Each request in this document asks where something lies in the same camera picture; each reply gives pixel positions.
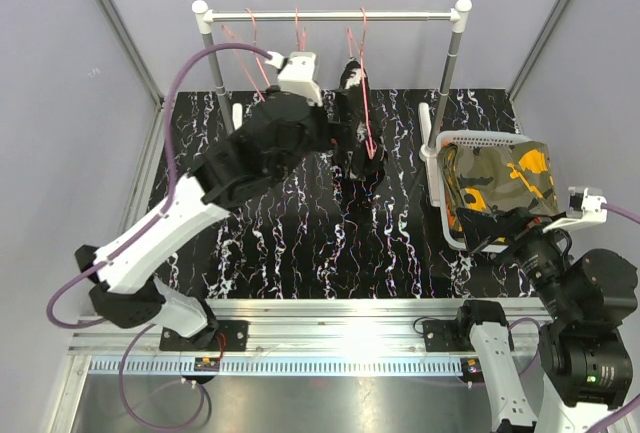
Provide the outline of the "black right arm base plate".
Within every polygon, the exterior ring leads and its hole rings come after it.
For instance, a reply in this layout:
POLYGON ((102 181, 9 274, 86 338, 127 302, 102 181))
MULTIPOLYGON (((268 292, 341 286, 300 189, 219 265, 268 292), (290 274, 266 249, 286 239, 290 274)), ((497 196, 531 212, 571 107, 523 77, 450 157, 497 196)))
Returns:
POLYGON ((456 320, 419 317, 413 322, 414 331, 422 338, 429 353, 473 352, 469 333, 456 320))

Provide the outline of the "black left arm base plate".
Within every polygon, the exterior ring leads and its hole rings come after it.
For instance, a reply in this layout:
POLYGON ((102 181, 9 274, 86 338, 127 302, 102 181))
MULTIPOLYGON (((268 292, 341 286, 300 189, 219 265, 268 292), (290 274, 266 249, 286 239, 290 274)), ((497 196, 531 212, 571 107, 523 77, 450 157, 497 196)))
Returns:
POLYGON ((185 338, 164 328, 159 349, 166 352, 244 352, 250 323, 246 320, 218 320, 217 327, 207 327, 202 332, 185 338))

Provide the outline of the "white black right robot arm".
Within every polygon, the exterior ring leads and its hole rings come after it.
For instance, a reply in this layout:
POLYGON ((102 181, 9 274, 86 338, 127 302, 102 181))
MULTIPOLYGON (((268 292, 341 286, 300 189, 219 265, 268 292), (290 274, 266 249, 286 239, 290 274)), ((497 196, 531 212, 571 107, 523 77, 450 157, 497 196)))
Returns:
POLYGON ((499 238, 506 247, 497 263, 514 261, 525 273, 551 320, 538 329, 543 370, 541 409, 525 398, 510 352, 509 323, 494 301, 467 300, 459 308, 454 337, 474 349, 490 403, 494 432, 604 432, 639 405, 627 397, 634 368, 619 328, 638 307, 637 269, 608 249, 569 259, 564 215, 461 209, 457 216, 467 249, 476 253, 499 238))

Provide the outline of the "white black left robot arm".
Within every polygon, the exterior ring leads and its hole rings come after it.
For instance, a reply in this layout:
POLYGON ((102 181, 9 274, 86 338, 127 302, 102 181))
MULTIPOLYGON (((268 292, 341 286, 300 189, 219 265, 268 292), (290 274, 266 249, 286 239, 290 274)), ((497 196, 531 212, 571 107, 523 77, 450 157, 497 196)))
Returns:
POLYGON ((157 268, 201 231, 283 182, 309 154, 354 143, 349 122, 331 120, 302 96, 270 90, 138 223, 101 248, 80 250, 96 279, 89 292, 95 312, 123 329, 155 323, 195 350, 209 348, 218 331, 213 311, 156 278, 157 268))

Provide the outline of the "black white patterned trousers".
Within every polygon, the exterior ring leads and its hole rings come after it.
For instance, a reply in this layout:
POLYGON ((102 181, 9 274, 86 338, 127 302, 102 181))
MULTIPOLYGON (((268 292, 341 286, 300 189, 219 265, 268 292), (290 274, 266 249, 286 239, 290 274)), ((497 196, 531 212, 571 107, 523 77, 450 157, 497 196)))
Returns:
POLYGON ((377 152, 370 160, 365 148, 367 137, 363 96, 361 89, 360 65, 355 57, 350 57, 340 75, 338 88, 335 90, 334 119, 337 122, 351 122, 358 128, 358 139, 361 144, 353 152, 334 151, 335 163, 344 170, 344 176, 353 181, 366 181, 384 169, 388 155, 383 142, 381 114, 374 108, 370 99, 371 90, 367 80, 369 94, 369 110, 371 127, 377 152))

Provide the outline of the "camouflage olive yellow trousers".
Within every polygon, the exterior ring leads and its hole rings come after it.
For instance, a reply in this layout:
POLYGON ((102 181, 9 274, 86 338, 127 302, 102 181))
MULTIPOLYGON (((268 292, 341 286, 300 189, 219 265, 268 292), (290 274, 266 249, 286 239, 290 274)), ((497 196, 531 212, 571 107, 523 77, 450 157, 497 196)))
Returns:
POLYGON ((506 213, 522 207, 531 213, 560 213, 546 144, 466 147, 446 144, 438 153, 453 234, 462 228, 457 208, 506 213))

